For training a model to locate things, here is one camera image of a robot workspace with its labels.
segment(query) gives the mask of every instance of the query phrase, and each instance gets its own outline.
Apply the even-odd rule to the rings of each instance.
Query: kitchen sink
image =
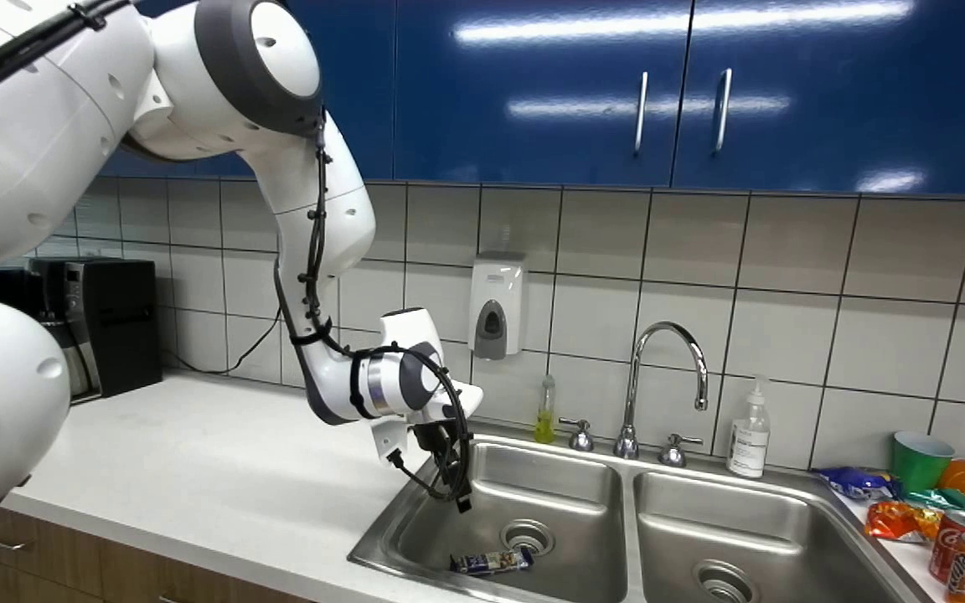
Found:
[[[736,478],[708,463],[669,468],[499,435],[474,447],[474,513],[404,487],[350,559],[478,599],[928,599],[812,477]],[[450,569],[505,548],[537,563]]]

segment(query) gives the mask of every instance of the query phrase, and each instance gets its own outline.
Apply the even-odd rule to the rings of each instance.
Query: green bottle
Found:
[[[553,376],[543,378],[543,406],[537,415],[537,442],[556,442],[556,381]]]

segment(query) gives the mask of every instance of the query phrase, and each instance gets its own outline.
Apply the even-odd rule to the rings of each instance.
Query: white countertop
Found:
[[[309,599],[467,599],[346,559],[403,483],[303,393],[169,376],[77,406],[4,506]]]

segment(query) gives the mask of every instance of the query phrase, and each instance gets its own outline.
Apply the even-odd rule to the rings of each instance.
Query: double sink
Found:
[[[404,487],[350,559],[478,599],[928,599],[809,477],[736,478],[478,435],[474,487],[474,513]],[[537,563],[497,578],[450,569],[450,555],[505,548]]]

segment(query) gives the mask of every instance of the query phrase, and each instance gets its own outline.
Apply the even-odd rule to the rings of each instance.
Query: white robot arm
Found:
[[[42,241],[123,136],[194,161],[241,156],[277,222],[277,299],[309,406],[323,421],[403,418],[434,456],[433,497],[469,510],[467,406],[424,313],[382,320],[386,344],[331,338],[323,299],[367,248],[376,215],[355,161],[323,110],[315,52],[274,0],[202,0],[156,21],[126,0],[0,0],[0,263]],[[65,360],[39,324],[0,309],[0,497],[47,454],[68,411]]]

